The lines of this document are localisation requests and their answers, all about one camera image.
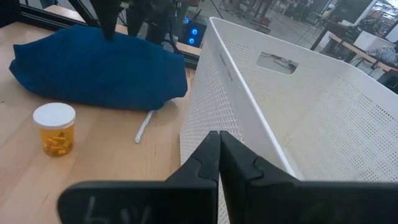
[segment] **wooden table surface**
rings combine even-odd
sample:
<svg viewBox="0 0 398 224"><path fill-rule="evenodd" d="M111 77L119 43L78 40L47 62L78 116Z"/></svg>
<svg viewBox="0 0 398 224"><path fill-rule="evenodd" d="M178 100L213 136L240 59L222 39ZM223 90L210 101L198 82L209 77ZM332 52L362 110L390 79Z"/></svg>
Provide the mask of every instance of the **wooden table surface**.
<svg viewBox="0 0 398 224"><path fill-rule="evenodd" d="M80 22L84 22L83 18L81 18L79 13L77 13L73 10L67 9L65 7L52 5L52 6L45 8L44 10L47 12L52 12L54 14L61 15L61 16L69 17L71 19L74 19L74 20L77 20ZM120 24L116 24L115 31L120 32L122 34L127 34L127 27L122 26ZM197 47L192 47L187 44L180 43L180 42L177 42L176 46L179 50L181 50L183 52L188 52L188 53L191 53L194 55L200 55L200 52L201 52L201 49L199 49Z"/></svg>
<svg viewBox="0 0 398 224"><path fill-rule="evenodd" d="M70 103L76 109L75 145L63 157L44 154L33 111L51 102L26 91L9 71L13 44L53 32L15 22L0 28L0 223L59 223L63 189L84 180L164 180L180 166L179 131L188 93L156 111L141 142L135 135L144 111L109 110Z"/></svg>
<svg viewBox="0 0 398 224"><path fill-rule="evenodd" d="M342 41L341 38L337 37L335 34L330 34L329 37L335 41L337 41L338 43L340 43ZM362 58L364 58L365 60L367 60L368 62L371 63L375 63L376 59L374 59L373 57L371 57L370 55L368 55L367 53L357 49L355 46L343 41L342 45L348 49L350 49L351 51L355 52L357 55L361 56ZM379 68L382 68L384 71L389 72L390 70L394 70L398 72L398 69L396 68L392 68L384 63L378 62L377 66Z"/></svg>

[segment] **orange pill bottle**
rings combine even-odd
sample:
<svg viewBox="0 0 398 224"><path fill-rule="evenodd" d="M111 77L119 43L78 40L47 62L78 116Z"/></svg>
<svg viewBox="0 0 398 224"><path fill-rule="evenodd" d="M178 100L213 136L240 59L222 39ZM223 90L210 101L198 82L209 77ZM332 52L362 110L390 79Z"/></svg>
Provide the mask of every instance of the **orange pill bottle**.
<svg viewBox="0 0 398 224"><path fill-rule="evenodd" d="M33 112L44 153L59 157L72 150L75 119L75 110L65 103L47 103Z"/></svg>

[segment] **blue towel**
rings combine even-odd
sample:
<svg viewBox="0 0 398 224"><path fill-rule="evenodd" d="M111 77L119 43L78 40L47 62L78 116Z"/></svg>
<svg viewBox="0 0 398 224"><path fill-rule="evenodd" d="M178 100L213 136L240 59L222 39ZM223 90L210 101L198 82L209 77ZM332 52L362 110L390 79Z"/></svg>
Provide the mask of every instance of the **blue towel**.
<svg viewBox="0 0 398 224"><path fill-rule="evenodd" d="M161 46L75 25L14 45L10 71L37 95L106 108L157 110L187 92L184 59Z"/></svg>

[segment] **white plastic basket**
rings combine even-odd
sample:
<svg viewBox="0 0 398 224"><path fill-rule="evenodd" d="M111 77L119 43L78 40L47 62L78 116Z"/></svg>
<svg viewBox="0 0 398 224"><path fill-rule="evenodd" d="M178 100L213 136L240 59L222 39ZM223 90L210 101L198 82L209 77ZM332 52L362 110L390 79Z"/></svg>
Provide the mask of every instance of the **white plastic basket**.
<svg viewBox="0 0 398 224"><path fill-rule="evenodd" d="M286 75L261 52L299 65ZM229 131L299 179L398 181L398 96L357 68L210 18L180 132L184 163L210 130ZM228 222L222 191L219 223Z"/></svg>

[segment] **blue light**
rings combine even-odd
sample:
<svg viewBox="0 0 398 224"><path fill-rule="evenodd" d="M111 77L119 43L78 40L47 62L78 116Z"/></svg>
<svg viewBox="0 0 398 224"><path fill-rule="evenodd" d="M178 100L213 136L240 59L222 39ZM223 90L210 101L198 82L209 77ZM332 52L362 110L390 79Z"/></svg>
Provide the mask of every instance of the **blue light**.
<svg viewBox="0 0 398 224"><path fill-rule="evenodd" d="M192 29L191 30L191 34L192 35L197 35L198 34L198 30L197 29Z"/></svg>

